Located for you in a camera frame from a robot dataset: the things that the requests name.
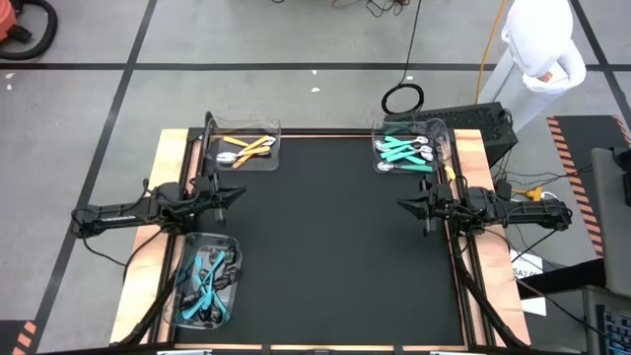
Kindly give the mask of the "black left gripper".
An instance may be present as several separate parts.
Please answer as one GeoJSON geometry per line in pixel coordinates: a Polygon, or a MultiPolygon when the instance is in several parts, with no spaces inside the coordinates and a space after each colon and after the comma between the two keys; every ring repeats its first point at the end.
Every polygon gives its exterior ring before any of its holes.
{"type": "Polygon", "coordinates": [[[236,201],[237,197],[245,193],[244,187],[226,187],[222,197],[221,185],[216,173],[208,176],[197,175],[189,182],[195,192],[192,215],[197,217],[203,212],[211,210],[217,223],[226,222],[223,208],[229,208],[236,201]]]}

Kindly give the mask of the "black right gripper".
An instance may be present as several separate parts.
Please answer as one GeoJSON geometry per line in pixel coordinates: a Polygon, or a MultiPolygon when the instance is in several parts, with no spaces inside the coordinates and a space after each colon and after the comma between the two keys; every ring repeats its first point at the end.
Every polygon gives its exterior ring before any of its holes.
{"type": "Polygon", "coordinates": [[[457,202],[448,183],[432,183],[423,177],[419,185],[421,197],[398,199],[397,204],[407,207],[408,212],[425,223],[423,235],[428,236],[432,229],[431,220],[435,217],[449,219],[456,212],[457,202]]]}

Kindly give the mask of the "black computer case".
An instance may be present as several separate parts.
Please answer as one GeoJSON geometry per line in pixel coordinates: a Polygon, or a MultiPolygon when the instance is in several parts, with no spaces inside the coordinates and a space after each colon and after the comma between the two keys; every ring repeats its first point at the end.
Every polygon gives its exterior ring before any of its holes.
{"type": "Polygon", "coordinates": [[[479,130],[490,167],[498,163],[518,143],[512,116],[500,103],[390,114],[385,117],[385,121],[426,121],[432,118],[442,120],[447,128],[479,130]]]}

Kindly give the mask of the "white paper sheet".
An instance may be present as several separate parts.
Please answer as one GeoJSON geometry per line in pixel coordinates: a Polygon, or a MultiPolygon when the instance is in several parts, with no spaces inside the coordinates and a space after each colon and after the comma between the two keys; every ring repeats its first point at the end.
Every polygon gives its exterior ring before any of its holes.
{"type": "Polygon", "coordinates": [[[525,313],[541,317],[545,317],[547,315],[546,300],[544,297],[536,297],[522,300],[522,307],[525,313]]]}

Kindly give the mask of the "white paper label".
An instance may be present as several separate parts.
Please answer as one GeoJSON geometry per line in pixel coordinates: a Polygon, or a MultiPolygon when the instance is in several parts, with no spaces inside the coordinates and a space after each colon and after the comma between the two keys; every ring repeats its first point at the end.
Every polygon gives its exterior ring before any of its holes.
{"type": "Polygon", "coordinates": [[[516,278],[522,279],[543,273],[543,262],[540,257],[528,253],[518,257],[518,254],[519,253],[515,250],[510,251],[512,267],[516,278]]]}

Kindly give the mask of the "clear plastic bin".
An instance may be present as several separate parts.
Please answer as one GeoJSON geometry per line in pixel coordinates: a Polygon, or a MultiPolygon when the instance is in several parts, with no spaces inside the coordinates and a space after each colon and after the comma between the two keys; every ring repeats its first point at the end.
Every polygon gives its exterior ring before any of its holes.
{"type": "Polygon", "coordinates": [[[278,119],[250,118],[227,119],[214,116],[215,126],[205,129],[203,135],[203,153],[206,162],[218,171],[232,172],[271,172],[280,165],[281,125],[278,119]],[[267,154],[253,155],[239,168],[234,169],[233,163],[222,164],[216,156],[223,152],[238,153],[242,148],[223,141],[223,136],[231,136],[246,143],[253,143],[263,136],[273,136],[276,142],[267,154]]]}
{"type": "MultiPolygon", "coordinates": [[[[412,145],[414,148],[422,146],[421,144],[412,145]]],[[[374,168],[378,173],[382,174],[422,174],[431,175],[440,170],[445,162],[448,162],[452,157],[451,140],[448,129],[445,123],[438,119],[432,118],[427,121],[407,121],[407,122],[387,122],[375,123],[372,129],[372,147],[374,151],[374,168]],[[380,156],[380,152],[376,149],[375,142],[386,142],[387,136],[393,136],[399,140],[414,139],[417,136],[425,136],[429,139],[429,142],[425,145],[430,146],[433,149],[431,153],[434,156],[432,163],[425,165],[431,166],[434,170],[431,173],[424,174],[418,172],[409,172],[394,170],[390,172],[381,172],[377,169],[379,162],[385,162],[380,156]]],[[[392,162],[397,165],[417,165],[406,160],[399,160],[392,162]]]]}
{"type": "MultiPolygon", "coordinates": [[[[205,325],[204,322],[199,321],[198,319],[183,319],[179,310],[179,303],[181,299],[181,294],[183,292],[179,292],[174,285],[172,295],[170,296],[170,299],[166,304],[166,310],[168,311],[168,313],[164,316],[164,320],[167,323],[183,328],[214,330],[221,327],[231,319],[233,313],[233,305],[236,299],[237,289],[239,285],[239,279],[241,276],[243,261],[243,253],[240,249],[240,244],[237,239],[218,234],[187,234],[183,240],[181,255],[179,257],[178,266],[175,271],[175,279],[177,277],[177,272],[181,268],[187,268],[190,265],[195,265],[195,258],[197,256],[201,257],[202,267],[208,269],[210,267],[210,262],[208,259],[209,253],[215,249],[237,249],[240,253],[239,260],[235,264],[227,267],[228,273],[235,278],[234,283],[228,286],[226,289],[218,292],[218,295],[220,296],[229,311],[229,318],[227,320],[224,320],[217,327],[208,327],[205,325]]],[[[193,286],[193,288],[189,292],[186,292],[184,294],[191,294],[194,292],[194,290],[195,287],[193,286]]]]}

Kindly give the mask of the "hazard striped floor mat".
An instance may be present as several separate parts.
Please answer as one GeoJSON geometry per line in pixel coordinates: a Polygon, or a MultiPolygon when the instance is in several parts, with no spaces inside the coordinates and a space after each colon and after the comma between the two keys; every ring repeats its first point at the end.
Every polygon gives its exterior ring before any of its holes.
{"type": "Polygon", "coordinates": [[[617,115],[556,115],[548,116],[546,122],[596,256],[602,258],[591,152],[594,148],[631,148],[631,134],[617,115]]]}

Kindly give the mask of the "grey machine blue keypad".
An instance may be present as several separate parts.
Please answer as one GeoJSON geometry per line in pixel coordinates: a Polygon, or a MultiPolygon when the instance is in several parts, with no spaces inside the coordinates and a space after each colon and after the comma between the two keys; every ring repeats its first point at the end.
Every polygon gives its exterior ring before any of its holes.
{"type": "Polygon", "coordinates": [[[590,355],[631,355],[631,298],[588,286],[582,290],[590,355]]]}

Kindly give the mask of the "orange vacuum cleaner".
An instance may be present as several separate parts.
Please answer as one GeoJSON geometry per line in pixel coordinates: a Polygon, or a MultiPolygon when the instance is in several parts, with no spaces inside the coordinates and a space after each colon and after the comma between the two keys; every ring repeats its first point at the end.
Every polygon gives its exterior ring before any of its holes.
{"type": "Polygon", "coordinates": [[[0,0],[0,41],[20,32],[17,15],[22,11],[22,0],[0,0]]]}

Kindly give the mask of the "orange power plug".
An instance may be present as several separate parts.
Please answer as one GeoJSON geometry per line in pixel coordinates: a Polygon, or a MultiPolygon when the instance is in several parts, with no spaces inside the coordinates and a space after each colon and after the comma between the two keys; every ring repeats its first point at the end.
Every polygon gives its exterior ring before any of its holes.
{"type": "Polygon", "coordinates": [[[536,186],[530,189],[513,189],[512,193],[515,195],[521,195],[531,201],[540,201],[544,190],[542,186],[536,186]]]}

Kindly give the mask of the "person in white suit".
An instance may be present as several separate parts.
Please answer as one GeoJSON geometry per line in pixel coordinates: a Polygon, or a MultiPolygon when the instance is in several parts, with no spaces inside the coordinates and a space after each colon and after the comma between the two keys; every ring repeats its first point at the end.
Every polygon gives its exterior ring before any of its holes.
{"type": "Polygon", "coordinates": [[[572,40],[568,0],[515,0],[500,37],[507,48],[481,90],[482,103],[499,103],[519,132],[587,76],[572,40]]]}

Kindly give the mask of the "grey equipment case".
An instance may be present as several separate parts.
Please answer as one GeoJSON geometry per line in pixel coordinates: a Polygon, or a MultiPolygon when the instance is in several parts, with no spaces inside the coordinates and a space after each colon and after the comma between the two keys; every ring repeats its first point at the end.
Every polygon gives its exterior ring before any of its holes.
{"type": "Polygon", "coordinates": [[[631,298],[631,207],[623,197],[622,170],[613,160],[612,148],[593,148],[591,158],[606,284],[612,292],[631,298]]]}

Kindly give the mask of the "black device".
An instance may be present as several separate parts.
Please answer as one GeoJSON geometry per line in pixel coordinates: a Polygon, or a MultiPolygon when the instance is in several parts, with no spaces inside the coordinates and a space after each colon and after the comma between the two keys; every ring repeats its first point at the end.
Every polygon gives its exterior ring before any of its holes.
{"type": "Polygon", "coordinates": [[[631,207],[631,148],[612,148],[613,160],[622,170],[622,188],[625,204],[631,207]]]}

